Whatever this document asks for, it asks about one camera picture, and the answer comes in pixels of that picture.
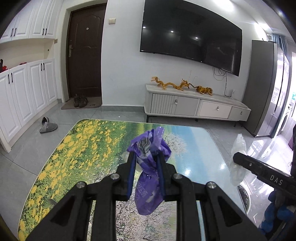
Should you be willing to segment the right hand blue glove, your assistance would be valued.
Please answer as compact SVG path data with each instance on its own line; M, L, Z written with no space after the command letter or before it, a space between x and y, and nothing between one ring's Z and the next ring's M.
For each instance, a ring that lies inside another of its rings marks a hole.
M265 235L272 235L282 223L288 223L294 216L295 200L274 190L268 196L269 206L264 212L264 218L259 230Z

